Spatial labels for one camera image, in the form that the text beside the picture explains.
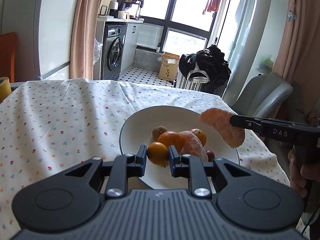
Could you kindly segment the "person's right hand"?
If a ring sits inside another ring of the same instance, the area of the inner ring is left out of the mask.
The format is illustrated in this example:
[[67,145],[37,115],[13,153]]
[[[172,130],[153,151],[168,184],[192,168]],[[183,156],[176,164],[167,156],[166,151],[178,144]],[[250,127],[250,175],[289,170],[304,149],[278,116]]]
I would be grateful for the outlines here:
[[302,165],[302,167],[298,167],[298,159],[294,149],[288,153],[288,160],[290,162],[290,186],[304,198],[308,192],[305,188],[307,180],[319,181],[319,165]]

